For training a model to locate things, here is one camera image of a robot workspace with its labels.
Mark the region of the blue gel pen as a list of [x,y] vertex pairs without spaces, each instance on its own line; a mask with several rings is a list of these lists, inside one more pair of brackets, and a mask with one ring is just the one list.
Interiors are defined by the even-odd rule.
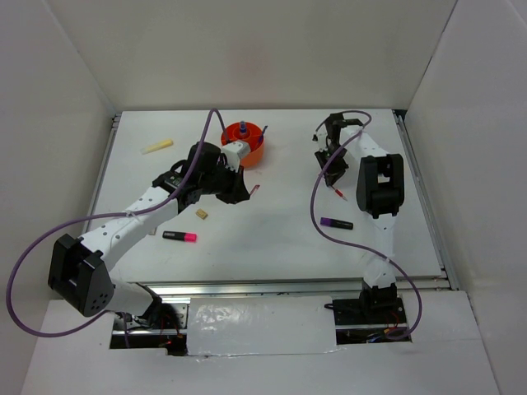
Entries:
[[263,144],[263,141],[264,141],[264,134],[265,132],[267,131],[268,129],[268,125],[265,125],[259,135],[259,139],[257,141],[257,146],[260,146],[261,144]]

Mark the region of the red pen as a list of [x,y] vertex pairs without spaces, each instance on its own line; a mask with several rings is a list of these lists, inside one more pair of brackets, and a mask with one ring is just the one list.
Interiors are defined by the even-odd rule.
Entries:
[[345,202],[347,202],[346,196],[341,192],[339,189],[335,188],[334,186],[330,186],[330,188]]

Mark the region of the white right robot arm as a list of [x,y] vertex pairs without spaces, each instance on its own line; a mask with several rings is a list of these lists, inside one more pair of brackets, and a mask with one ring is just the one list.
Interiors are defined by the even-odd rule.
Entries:
[[367,134],[371,115],[355,110],[354,114],[366,117],[362,121],[347,118],[350,113],[350,110],[331,113],[315,129],[313,141],[318,144],[315,158],[321,168],[315,184],[325,182],[333,187],[345,175],[349,161],[357,165],[357,207],[369,225],[367,241],[353,245],[365,251],[356,310],[367,322],[376,323],[397,304],[392,260],[396,217],[405,198],[404,163],[400,154],[387,152]]

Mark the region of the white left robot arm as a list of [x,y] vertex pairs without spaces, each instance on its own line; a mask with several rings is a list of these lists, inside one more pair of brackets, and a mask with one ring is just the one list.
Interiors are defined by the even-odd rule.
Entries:
[[223,147],[194,144],[188,158],[154,179],[122,216],[77,238],[61,236],[54,244],[49,287],[87,318],[109,310],[154,328],[162,319],[161,297],[142,284],[111,278],[110,271],[151,230],[203,195],[227,204],[249,200],[241,164],[249,153],[249,144],[241,141]]

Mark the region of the purple highlighter marker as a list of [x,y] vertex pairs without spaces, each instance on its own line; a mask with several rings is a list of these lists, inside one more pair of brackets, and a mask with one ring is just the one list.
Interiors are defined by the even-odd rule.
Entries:
[[322,226],[335,228],[335,229],[342,229],[342,230],[353,230],[354,229],[354,224],[352,222],[338,220],[334,218],[321,217],[319,223]]

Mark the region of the pink highlighter marker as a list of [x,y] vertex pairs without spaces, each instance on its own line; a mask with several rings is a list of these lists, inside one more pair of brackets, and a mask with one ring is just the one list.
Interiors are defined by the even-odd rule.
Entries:
[[162,233],[163,239],[182,241],[185,243],[195,243],[198,236],[195,233],[179,232],[179,231],[164,231]]

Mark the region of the red pen cap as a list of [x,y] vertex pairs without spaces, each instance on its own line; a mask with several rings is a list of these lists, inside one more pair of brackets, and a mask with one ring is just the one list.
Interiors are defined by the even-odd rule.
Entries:
[[250,196],[254,196],[254,194],[259,190],[260,188],[260,185],[259,184],[256,184],[250,191]]

